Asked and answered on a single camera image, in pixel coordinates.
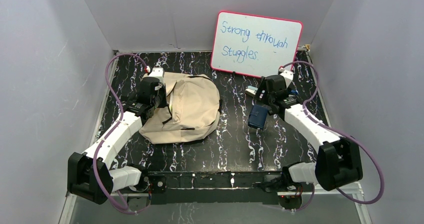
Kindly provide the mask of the beige canvas backpack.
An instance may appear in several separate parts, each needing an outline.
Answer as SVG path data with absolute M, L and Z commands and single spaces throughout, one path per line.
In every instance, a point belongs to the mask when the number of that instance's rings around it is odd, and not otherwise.
M 165 72 L 165 108 L 157 108 L 139 130 L 152 144 L 202 140 L 216 128 L 221 97 L 212 79 L 204 74 Z

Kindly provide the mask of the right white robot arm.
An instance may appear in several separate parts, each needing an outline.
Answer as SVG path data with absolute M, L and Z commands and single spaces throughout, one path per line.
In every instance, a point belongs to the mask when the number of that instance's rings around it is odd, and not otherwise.
M 331 191 L 363 178 L 359 146 L 324 127 L 322 121 L 291 96 L 291 77 L 284 74 L 262 77 L 255 93 L 255 105 L 248 126 L 263 128 L 266 115 L 278 115 L 294 127 L 317 153 L 316 162 L 299 162 L 282 168 L 282 187 L 295 191 L 301 183 L 319 184 Z

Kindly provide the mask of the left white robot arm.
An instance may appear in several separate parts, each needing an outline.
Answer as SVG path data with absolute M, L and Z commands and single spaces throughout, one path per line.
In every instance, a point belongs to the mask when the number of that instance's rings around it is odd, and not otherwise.
M 68 192 L 96 204 L 103 204 L 113 192 L 127 187 L 137 192 L 144 192 L 149 187 L 147 172 L 141 166 L 129 164 L 114 170 L 111 166 L 127 141 L 154 111 L 166 106 L 164 79 L 145 77 L 136 94 L 117 102 L 120 116 L 116 121 L 84 152 L 71 154 L 67 163 Z

